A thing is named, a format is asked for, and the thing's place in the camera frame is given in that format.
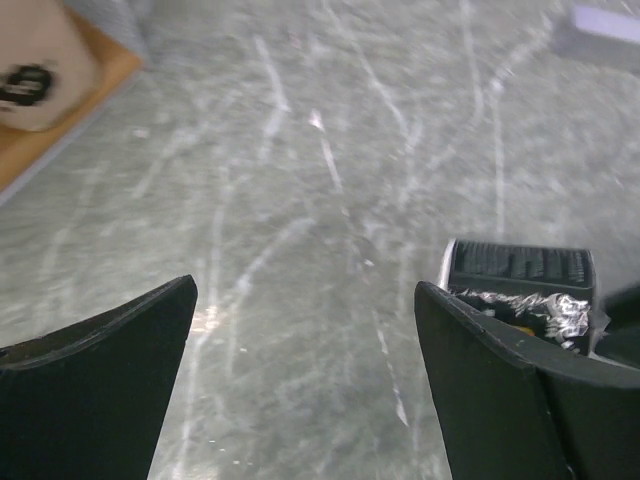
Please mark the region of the brown paper roll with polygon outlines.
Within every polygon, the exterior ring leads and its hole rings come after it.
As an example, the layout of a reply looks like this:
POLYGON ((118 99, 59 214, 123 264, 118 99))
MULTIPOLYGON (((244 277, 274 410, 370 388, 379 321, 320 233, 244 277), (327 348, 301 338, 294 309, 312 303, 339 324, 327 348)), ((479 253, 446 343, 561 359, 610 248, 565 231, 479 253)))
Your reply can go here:
POLYGON ((42 131, 90 95, 100 67, 61 1, 1 2, 1 123, 42 131))

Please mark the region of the black paper roll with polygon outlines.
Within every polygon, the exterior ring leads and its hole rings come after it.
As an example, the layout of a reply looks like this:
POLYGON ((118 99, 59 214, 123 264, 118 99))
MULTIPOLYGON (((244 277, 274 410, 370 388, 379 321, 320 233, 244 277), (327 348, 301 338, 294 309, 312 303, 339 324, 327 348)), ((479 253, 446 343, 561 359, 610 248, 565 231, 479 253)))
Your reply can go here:
POLYGON ((452 239, 437 285, 486 316, 597 357, 597 279, 587 249, 452 239))

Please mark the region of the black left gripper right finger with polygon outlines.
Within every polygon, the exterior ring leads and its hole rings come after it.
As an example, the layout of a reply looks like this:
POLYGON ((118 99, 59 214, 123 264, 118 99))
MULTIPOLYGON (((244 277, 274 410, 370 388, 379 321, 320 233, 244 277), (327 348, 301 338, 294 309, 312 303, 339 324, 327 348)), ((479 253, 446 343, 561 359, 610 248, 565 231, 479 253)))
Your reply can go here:
POLYGON ((455 479, 636 479, 639 372, 417 284, 419 343, 455 479))

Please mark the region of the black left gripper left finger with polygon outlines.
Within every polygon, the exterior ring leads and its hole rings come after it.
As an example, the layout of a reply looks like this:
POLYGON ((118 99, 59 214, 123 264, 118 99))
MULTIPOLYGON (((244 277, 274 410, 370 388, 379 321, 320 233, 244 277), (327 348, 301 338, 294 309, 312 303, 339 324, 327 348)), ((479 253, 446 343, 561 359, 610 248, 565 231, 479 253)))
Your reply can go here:
POLYGON ((197 297, 185 275, 2 348, 2 478, 147 478, 197 297))

